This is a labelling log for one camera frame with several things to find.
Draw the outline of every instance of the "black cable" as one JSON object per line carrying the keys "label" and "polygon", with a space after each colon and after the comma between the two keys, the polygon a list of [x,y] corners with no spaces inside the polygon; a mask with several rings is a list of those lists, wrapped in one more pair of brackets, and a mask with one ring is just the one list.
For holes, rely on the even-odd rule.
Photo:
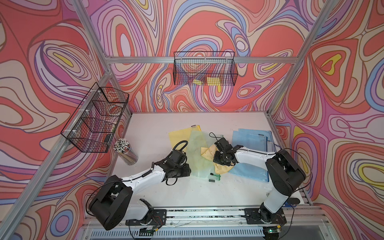
{"label": "black cable", "polygon": [[168,185],[168,186],[173,186],[173,185],[175,185],[175,183],[177,182],[177,179],[178,178],[176,178],[176,181],[173,183],[173,184],[168,184],[168,179],[166,180],[166,184]]}
{"label": "black cable", "polygon": [[245,216],[245,215],[240,215],[240,217],[245,217],[245,218],[252,219],[252,220],[255,220],[255,221],[259,221],[261,219],[261,217],[253,218],[253,217],[248,217],[248,216]]}
{"label": "black cable", "polygon": [[131,237],[133,238],[133,240],[136,240],[136,238],[131,233],[131,227],[129,226],[129,220],[128,220],[128,229],[129,229],[129,233],[131,234]]}
{"label": "black cable", "polygon": [[305,161],[305,163],[307,163],[309,169],[311,170],[310,175],[308,176],[308,177],[311,177],[309,183],[308,183],[307,185],[305,185],[304,187],[301,187],[301,188],[297,189],[296,191],[294,191],[294,192],[297,192],[297,191],[299,191],[299,190],[301,190],[301,189],[304,189],[304,188],[308,187],[309,185],[311,185],[311,182],[312,182],[312,179],[313,179],[312,167],[311,167],[311,165],[307,162],[307,160],[305,160],[305,158],[304,158],[299,152],[297,152],[296,150],[293,150],[292,148],[289,148],[289,147],[283,148],[282,150],[285,150],[285,149],[289,149],[289,150],[292,150],[292,151],[294,151],[295,153],[297,153],[297,154],[298,154],[298,155]]}
{"label": "black cable", "polygon": [[292,205],[290,205],[290,206],[291,206],[291,208],[293,209],[293,213],[292,213],[292,217],[291,217],[291,223],[289,224],[289,228],[288,228],[287,232],[286,232],[283,236],[279,237],[278,240],[282,239],[285,235],[287,235],[287,233],[288,233],[289,230],[291,229],[291,226],[292,226],[292,220],[293,220],[293,215],[294,215],[294,213],[295,213],[295,208],[294,208]]}
{"label": "black cable", "polygon": [[215,135],[213,132],[210,132],[210,133],[209,133],[209,136],[212,137],[212,136],[211,136],[211,133],[214,135],[214,138],[216,138],[216,141],[218,141],[216,135]]}
{"label": "black cable", "polygon": [[186,140],[180,141],[178,144],[176,144],[176,145],[173,147],[172,151],[175,150],[175,149],[176,149],[180,144],[182,144],[182,143],[185,143],[185,144],[184,144],[184,146],[180,149],[180,151],[182,151],[182,150],[188,145],[188,141],[186,141]]}
{"label": "black cable", "polygon": [[182,165],[186,164],[187,163],[187,155],[185,155],[185,161],[182,163]]}

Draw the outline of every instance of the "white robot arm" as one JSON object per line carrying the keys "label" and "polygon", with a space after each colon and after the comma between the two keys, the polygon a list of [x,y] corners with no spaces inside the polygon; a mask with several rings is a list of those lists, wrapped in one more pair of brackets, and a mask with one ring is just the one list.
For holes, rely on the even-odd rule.
{"label": "white robot arm", "polygon": [[264,223],[271,223],[276,218],[277,211],[306,178],[304,171],[285,150],[261,152],[244,149],[241,145],[232,147],[225,138],[219,139],[215,145],[218,149],[215,163],[225,166],[248,163],[268,171],[274,188],[258,212]]}
{"label": "white robot arm", "polygon": [[[168,181],[169,178],[187,177],[191,173],[186,163],[187,156],[176,147],[187,141],[178,143],[172,152],[163,160],[152,163],[150,169],[136,175],[118,178],[116,175],[107,179],[88,208],[106,230],[114,228],[121,220],[137,219],[147,224],[152,218],[153,207],[144,199],[130,203],[133,194],[149,186]],[[305,180],[305,173],[285,150],[279,152],[260,152],[241,149],[243,146],[232,147],[225,138],[219,139],[215,145],[214,162],[231,166],[236,163],[248,163],[268,171],[274,189],[259,209],[260,220],[271,223],[277,211]]]}
{"label": "white robot arm", "polygon": [[[181,143],[185,145],[176,150]],[[179,142],[166,158],[152,162],[148,170],[122,179],[116,175],[109,177],[89,204],[89,210],[106,230],[114,228],[122,220],[138,219],[142,224],[149,223],[153,207],[144,199],[130,204],[131,197],[154,184],[163,181],[168,184],[169,178],[176,178],[177,181],[179,177],[188,177],[191,169],[182,151],[187,144],[187,141]]]}

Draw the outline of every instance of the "wire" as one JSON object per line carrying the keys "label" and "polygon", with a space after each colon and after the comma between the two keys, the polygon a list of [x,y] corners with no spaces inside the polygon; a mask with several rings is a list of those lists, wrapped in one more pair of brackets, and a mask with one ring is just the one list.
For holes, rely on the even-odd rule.
{"label": "wire", "polygon": [[277,145],[276,143],[273,143],[276,147],[279,147],[280,150],[282,149],[282,147],[280,147],[279,145]]}
{"label": "wire", "polygon": [[176,145],[173,147],[172,151],[175,150],[175,149],[176,149],[180,144],[182,144],[182,143],[185,143],[185,144],[184,144],[184,146],[183,146],[182,148],[180,148],[180,151],[182,151],[182,150],[188,145],[188,141],[186,141],[186,140],[180,141],[178,144],[176,144]]}
{"label": "wire", "polygon": [[157,223],[157,229],[159,229],[160,224],[155,220],[155,218],[152,216],[153,220]]}
{"label": "wire", "polygon": [[160,219],[160,222],[161,222],[161,226],[163,225],[163,221],[161,220],[161,218],[159,216],[156,216]]}
{"label": "wire", "polygon": [[133,238],[133,240],[136,240],[136,238],[131,233],[131,227],[129,226],[129,220],[128,220],[128,229],[129,229],[129,233],[131,234],[131,237]]}
{"label": "wire", "polygon": [[284,224],[284,219],[283,219],[283,217],[282,217],[281,215],[279,215],[279,214],[277,214],[277,215],[280,217],[280,219],[281,219],[282,222],[283,222],[283,224],[280,224],[280,223],[279,223],[279,220],[277,220],[277,218],[276,218],[277,224],[280,225],[281,227],[284,226],[285,224]]}
{"label": "wire", "polygon": [[214,138],[216,138],[216,141],[218,141],[216,135],[215,135],[213,132],[210,132],[210,133],[209,133],[209,136],[212,137],[212,136],[211,136],[211,133],[214,135]]}
{"label": "wire", "polygon": [[292,205],[290,205],[290,206],[291,206],[291,208],[293,209],[293,213],[292,213],[292,217],[291,217],[291,223],[289,224],[289,228],[288,228],[287,232],[286,232],[283,236],[279,237],[278,240],[282,239],[285,235],[287,235],[287,233],[288,233],[289,230],[291,229],[291,226],[292,226],[292,220],[293,220],[293,215],[294,215],[294,213],[295,213],[295,208],[294,208]]}
{"label": "wire", "polygon": [[304,187],[301,187],[301,188],[297,189],[296,191],[294,191],[294,192],[297,192],[297,191],[299,191],[299,190],[301,190],[301,189],[304,189],[304,188],[308,187],[309,185],[311,185],[311,182],[312,182],[312,179],[313,179],[312,167],[311,167],[311,165],[307,162],[307,160],[305,160],[305,158],[304,158],[300,153],[298,153],[297,151],[295,151],[295,150],[293,150],[292,148],[289,148],[289,147],[283,148],[282,150],[285,150],[285,149],[292,150],[292,151],[294,151],[295,153],[297,153],[298,155],[300,155],[300,157],[305,161],[305,163],[307,163],[309,169],[311,170],[310,175],[309,175],[309,176],[306,176],[306,178],[307,178],[307,177],[311,177],[309,183],[308,183],[307,185],[305,185]]}
{"label": "wire", "polygon": [[173,184],[168,184],[168,179],[166,180],[166,184],[168,185],[168,186],[173,186],[173,185],[175,185],[175,183],[177,182],[177,179],[178,178],[176,178],[176,181],[173,183]]}
{"label": "wire", "polygon": [[253,218],[253,217],[248,217],[248,216],[245,216],[245,215],[240,215],[240,217],[245,217],[245,218],[252,219],[252,220],[255,220],[255,221],[259,221],[261,219],[261,217]]}
{"label": "wire", "polygon": [[89,203],[89,200],[91,199],[91,197],[94,195],[94,193],[95,193],[97,190],[99,190],[99,189],[102,188],[103,186],[105,186],[105,185],[107,185],[107,184],[110,184],[110,183],[113,183],[113,182],[122,182],[122,181],[112,181],[112,182],[107,182],[107,183],[101,185],[100,187],[96,188],[96,190],[93,191],[93,193],[88,197],[87,202],[85,203],[85,211],[86,211],[89,215],[91,215],[91,216],[93,216],[93,217],[95,216],[95,215],[91,214],[91,213],[88,211],[88,209],[87,209],[87,208],[88,208],[88,203]]}

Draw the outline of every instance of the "wire basket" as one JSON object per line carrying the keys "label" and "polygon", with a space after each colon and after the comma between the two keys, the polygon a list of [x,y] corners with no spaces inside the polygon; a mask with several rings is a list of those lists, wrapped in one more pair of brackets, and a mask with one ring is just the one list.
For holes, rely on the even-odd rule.
{"label": "wire basket", "polygon": [[129,94],[110,87],[98,87],[94,91],[94,95],[74,127],[65,130],[75,113],[72,114],[61,134],[81,152],[108,152],[128,104]]}
{"label": "wire basket", "polygon": [[234,86],[238,76],[233,51],[174,52],[175,85]]}
{"label": "wire basket", "polygon": [[120,121],[120,114],[117,115],[117,111],[114,111],[113,113],[115,113],[115,115],[101,114],[100,111],[97,110],[95,102],[91,101],[88,104],[85,113],[82,114],[81,119],[91,132],[113,133]]}

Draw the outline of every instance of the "swirl patterned backdrop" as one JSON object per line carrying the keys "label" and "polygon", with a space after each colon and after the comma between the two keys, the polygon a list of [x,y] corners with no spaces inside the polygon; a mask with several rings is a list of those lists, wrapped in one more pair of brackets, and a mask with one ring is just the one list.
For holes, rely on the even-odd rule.
{"label": "swirl patterned backdrop", "polygon": [[[296,56],[322,5],[322,0],[99,0],[86,9],[109,56],[225,50],[236,56]],[[133,112],[265,111],[289,69],[238,64],[234,87],[191,87],[174,86],[173,64],[111,67],[130,93]]]}
{"label": "swirl patterned backdrop", "polygon": [[[103,73],[70,0],[0,1],[0,220]],[[12,239],[73,239],[112,157],[69,146]]]}
{"label": "swirl patterned backdrop", "polygon": [[340,1],[273,113],[341,239],[384,239],[383,39],[383,1]]}

